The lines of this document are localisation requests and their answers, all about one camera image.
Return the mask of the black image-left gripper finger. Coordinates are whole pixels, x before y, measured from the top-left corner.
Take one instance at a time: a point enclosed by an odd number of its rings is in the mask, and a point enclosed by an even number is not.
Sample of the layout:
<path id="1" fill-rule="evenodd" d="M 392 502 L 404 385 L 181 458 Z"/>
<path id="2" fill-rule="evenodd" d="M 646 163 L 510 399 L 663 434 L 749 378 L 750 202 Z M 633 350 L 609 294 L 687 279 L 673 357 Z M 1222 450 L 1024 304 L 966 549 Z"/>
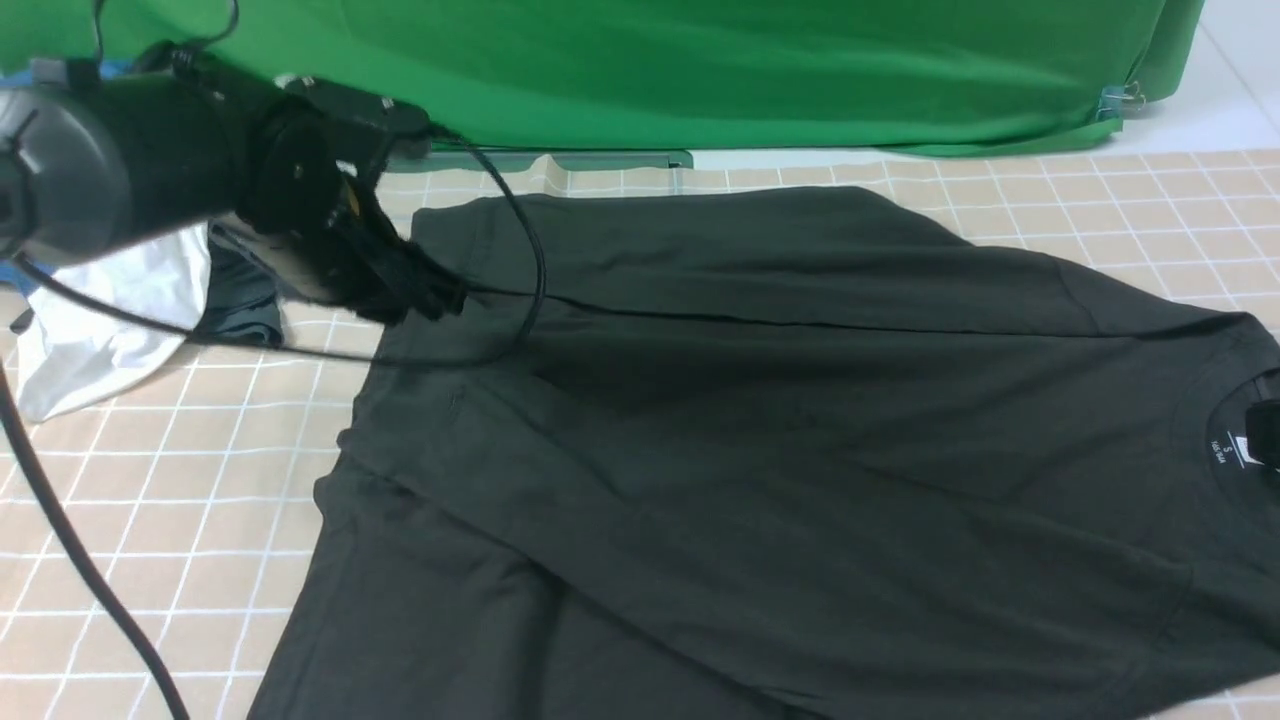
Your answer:
<path id="1" fill-rule="evenodd" d="M 429 258 L 417 245 L 396 250 L 396 296 L 429 320 L 457 316 L 465 309 L 465 279 Z"/>

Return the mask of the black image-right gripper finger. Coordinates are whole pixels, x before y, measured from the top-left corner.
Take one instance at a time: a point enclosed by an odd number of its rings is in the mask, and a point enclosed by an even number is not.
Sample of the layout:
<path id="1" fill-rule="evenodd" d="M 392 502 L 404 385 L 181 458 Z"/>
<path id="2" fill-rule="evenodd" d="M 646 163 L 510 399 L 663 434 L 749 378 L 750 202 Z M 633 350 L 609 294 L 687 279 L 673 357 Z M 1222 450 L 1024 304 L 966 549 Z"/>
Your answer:
<path id="1" fill-rule="evenodd" d="M 1245 410 L 1245 456 L 1249 462 L 1279 470 L 1279 420 L 1277 398 L 1261 400 Z"/>

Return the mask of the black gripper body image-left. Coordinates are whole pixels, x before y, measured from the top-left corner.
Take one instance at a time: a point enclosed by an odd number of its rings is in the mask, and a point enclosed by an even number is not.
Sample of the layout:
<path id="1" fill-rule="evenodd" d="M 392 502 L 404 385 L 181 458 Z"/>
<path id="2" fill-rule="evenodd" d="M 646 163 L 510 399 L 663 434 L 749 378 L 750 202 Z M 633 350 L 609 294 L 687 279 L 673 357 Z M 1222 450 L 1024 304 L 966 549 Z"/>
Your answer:
<path id="1" fill-rule="evenodd" d="M 260 179 L 215 236 L 293 299 L 390 325 L 415 309 L 401 237 L 375 192 L 343 170 Z"/>

